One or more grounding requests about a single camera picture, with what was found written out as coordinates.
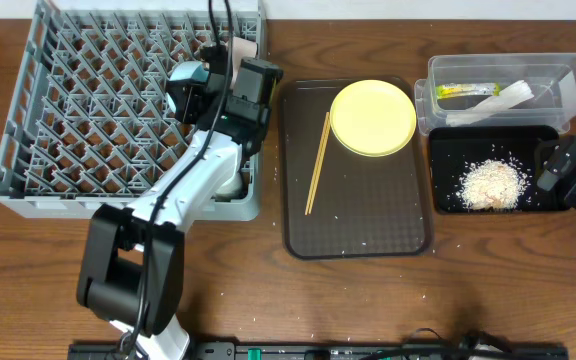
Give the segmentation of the white bowl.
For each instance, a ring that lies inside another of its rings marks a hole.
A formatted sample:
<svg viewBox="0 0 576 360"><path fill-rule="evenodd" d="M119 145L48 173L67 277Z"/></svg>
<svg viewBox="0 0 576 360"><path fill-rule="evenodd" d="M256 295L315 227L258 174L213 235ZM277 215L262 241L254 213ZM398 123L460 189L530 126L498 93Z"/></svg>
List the white bowl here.
<svg viewBox="0 0 576 360"><path fill-rule="evenodd" d="M231 88L233 88L236 83L242 59L244 57L255 58L258 52L258 45L256 42L249 41L239 37L235 37L232 40L232 42L233 42L233 73L231 80Z"/></svg>

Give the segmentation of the white cup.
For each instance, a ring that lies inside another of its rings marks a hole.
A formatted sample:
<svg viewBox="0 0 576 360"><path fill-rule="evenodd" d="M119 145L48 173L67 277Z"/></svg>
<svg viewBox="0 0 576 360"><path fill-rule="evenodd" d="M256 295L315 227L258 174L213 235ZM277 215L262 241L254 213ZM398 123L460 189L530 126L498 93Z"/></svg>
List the white cup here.
<svg viewBox="0 0 576 360"><path fill-rule="evenodd" d="M218 201L229 201L240 196L243 190L243 178L240 172L236 172L215 193Z"/></svg>

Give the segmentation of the green snack wrapper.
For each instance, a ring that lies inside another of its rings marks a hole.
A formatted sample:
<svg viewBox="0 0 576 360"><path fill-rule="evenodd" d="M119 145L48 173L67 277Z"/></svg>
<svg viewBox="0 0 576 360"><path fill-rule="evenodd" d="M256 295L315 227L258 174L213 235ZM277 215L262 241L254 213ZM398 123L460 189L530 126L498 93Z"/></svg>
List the green snack wrapper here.
<svg viewBox="0 0 576 360"><path fill-rule="evenodd" d="M448 83L435 87L438 100L465 96L498 96L501 86L498 83Z"/></svg>

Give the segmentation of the leftover rice pile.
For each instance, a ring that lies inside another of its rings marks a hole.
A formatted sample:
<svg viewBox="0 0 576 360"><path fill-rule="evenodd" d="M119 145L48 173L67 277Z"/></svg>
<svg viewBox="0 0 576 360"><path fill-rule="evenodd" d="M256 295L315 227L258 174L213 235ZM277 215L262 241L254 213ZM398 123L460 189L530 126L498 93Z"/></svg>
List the leftover rice pile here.
<svg viewBox="0 0 576 360"><path fill-rule="evenodd" d="M528 173L510 161L471 162L458 177L455 196L470 211L514 210L528 189L529 179Z"/></svg>

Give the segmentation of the white paper chopstick sleeve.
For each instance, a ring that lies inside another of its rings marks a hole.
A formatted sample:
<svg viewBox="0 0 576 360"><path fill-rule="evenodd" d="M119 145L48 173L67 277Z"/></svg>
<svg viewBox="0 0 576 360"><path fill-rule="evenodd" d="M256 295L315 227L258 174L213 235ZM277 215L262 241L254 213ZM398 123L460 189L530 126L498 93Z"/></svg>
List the white paper chopstick sleeve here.
<svg viewBox="0 0 576 360"><path fill-rule="evenodd" d="M498 96L487 96L486 99L474 107L455 114L449 114L446 118L446 124L449 126L470 125L501 111L509 110L533 98L534 94L530 86L524 80L519 80L505 88L501 88Z"/></svg>

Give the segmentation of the light blue bowl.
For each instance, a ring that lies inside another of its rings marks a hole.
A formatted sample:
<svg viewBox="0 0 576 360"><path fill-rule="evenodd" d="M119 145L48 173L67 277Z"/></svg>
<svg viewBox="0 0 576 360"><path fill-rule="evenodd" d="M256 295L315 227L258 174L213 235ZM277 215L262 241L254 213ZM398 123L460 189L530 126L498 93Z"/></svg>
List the light blue bowl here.
<svg viewBox="0 0 576 360"><path fill-rule="evenodd" d="M177 112L185 105L184 88L187 85L203 86L207 83L209 71L201 61L186 61L177 65L165 86L166 99L169 108Z"/></svg>

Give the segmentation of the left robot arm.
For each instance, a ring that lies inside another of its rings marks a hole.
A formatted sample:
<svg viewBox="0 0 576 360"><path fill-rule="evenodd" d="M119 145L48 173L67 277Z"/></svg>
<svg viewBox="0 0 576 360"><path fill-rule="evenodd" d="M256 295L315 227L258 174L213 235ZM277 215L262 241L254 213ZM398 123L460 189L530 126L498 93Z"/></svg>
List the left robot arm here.
<svg viewBox="0 0 576 360"><path fill-rule="evenodd" d="M97 359L181 359L189 337L176 318L183 292L185 234L214 197L235 196L245 159L268 132L282 69L245 57L185 62L165 93L175 117L192 124L191 143L144 194L93 214L77 301L119 327L113 346L87 350Z"/></svg>

